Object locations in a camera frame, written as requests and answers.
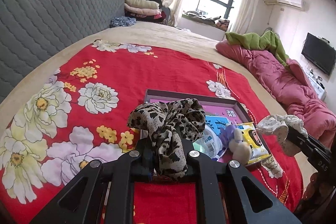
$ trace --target silver bolt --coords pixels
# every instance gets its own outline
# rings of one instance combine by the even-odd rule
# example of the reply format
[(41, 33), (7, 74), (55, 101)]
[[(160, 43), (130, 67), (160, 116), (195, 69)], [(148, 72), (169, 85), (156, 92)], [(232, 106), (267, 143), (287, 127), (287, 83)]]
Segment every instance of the silver bolt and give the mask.
[(96, 168), (100, 165), (100, 162), (98, 160), (93, 160), (92, 162), (90, 162), (90, 166), (92, 168)]
[(189, 152), (189, 155), (190, 157), (197, 158), (200, 155), (200, 153), (196, 150), (192, 150)]
[(140, 152), (138, 150), (132, 150), (129, 155), (133, 158), (137, 157), (140, 155)]
[(240, 166), (240, 163), (237, 160), (231, 160), (229, 164), (233, 168), (238, 168)]

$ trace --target television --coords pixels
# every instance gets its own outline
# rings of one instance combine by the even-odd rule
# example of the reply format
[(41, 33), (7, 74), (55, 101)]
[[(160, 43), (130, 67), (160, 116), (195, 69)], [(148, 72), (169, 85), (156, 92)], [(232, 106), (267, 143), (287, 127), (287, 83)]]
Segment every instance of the television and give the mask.
[(308, 33), (301, 54), (322, 72), (331, 74), (335, 65), (336, 50), (327, 42)]

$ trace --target triangular cutout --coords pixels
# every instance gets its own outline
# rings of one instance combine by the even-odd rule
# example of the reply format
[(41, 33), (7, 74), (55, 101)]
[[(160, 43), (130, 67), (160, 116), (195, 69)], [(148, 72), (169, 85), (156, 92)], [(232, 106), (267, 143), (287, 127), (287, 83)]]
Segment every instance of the triangular cutout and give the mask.
[(88, 178), (81, 178), (70, 190), (61, 198), (59, 206), (74, 212), (84, 193)]
[(248, 177), (242, 177), (241, 182), (254, 213), (259, 213), (273, 206), (273, 202)]

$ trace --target leopard print scrunchie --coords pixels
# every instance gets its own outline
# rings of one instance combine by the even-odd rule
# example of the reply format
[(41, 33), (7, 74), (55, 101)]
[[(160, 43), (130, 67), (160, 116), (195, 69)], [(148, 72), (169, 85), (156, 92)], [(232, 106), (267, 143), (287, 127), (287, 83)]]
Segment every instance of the leopard print scrunchie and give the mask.
[(187, 170), (181, 138), (192, 141), (201, 138), (205, 114), (197, 99), (147, 103), (131, 112), (127, 126), (148, 131), (155, 156), (159, 159), (156, 172), (177, 179)]

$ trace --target stack of folded blankets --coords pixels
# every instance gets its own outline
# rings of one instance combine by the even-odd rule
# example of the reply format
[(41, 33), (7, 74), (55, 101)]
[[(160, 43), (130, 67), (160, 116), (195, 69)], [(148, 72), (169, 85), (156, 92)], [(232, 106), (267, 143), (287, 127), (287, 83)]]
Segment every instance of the stack of folded blankets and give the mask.
[(125, 0), (125, 16), (139, 21), (166, 23), (161, 0)]

